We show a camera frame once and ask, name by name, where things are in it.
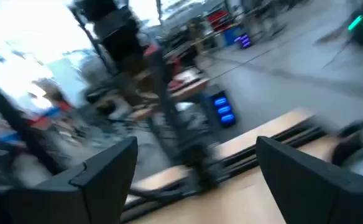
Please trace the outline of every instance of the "metal pole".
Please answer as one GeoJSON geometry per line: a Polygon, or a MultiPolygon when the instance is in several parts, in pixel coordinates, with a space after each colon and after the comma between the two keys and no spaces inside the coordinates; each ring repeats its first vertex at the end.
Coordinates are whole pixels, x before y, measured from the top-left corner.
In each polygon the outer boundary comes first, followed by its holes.
{"type": "Polygon", "coordinates": [[[63,170],[58,162],[46,153],[46,148],[35,138],[34,132],[30,129],[27,122],[21,117],[20,113],[11,105],[5,96],[0,92],[0,113],[9,125],[17,131],[21,140],[25,142],[29,152],[41,162],[50,173],[56,175],[63,170]]]}

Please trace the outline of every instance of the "blue light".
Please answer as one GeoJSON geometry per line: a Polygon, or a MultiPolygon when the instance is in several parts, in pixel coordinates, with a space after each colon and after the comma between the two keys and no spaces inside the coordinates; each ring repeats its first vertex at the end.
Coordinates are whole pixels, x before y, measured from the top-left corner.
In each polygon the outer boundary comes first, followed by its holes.
{"type": "Polygon", "coordinates": [[[218,109],[218,113],[219,114],[224,114],[231,111],[231,107],[230,106],[223,106],[222,108],[218,109]]]}
{"type": "Polygon", "coordinates": [[[223,104],[227,103],[226,97],[220,97],[214,101],[215,106],[221,106],[223,104]]]}
{"type": "Polygon", "coordinates": [[[234,121],[233,114],[229,114],[229,115],[225,115],[225,116],[221,117],[221,122],[231,122],[231,121],[234,121]]]}

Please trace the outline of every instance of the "workbench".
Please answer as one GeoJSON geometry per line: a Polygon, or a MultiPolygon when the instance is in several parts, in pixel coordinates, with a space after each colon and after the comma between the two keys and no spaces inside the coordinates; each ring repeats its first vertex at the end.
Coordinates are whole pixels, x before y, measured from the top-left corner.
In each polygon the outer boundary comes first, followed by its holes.
{"type": "MultiPolygon", "coordinates": [[[[303,110],[294,110],[258,128],[250,130],[218,147],[220,158],[233,155],[254,145],[258,136],[273,136],[312,116],[303,110]]],[[[320,159],[328,160],[331,149],[338,141],[330,136],[315,140],[299,150],[320,159]]],[[[172,167],[134,186],[157,189],[186,176],[186,170],[172,167]]],[[[270,193],[260,167],[249,170],[223,184],[219,189],[199,197],[184,199],[138,219],[140,223],[233,223],[276,224],[285,223],[270,193]]]]}

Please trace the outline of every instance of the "blue led light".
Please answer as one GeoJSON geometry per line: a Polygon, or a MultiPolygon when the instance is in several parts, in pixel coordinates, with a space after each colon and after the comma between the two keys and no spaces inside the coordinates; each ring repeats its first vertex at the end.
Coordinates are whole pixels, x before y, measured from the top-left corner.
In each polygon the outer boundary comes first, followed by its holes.
{"type": "Polygon", "coordinates": [[[230,122],[230,121],[234,121],[233,114],[228,114],[228,115],[221,117],[221,122],[230,122]]]}
{"type": "Polygon", "coordinates": [[[218,109],[218,113],[219,114],[224,114],[231,111],[231,107],[230,106],[223,106],[222,108],[218,109]]]}
{"type": "Polygon", "coordinates": [[[227,103],[226,97],[220,97],[214,101],[215,106],[221,106],[223,104],[227,103]]]}

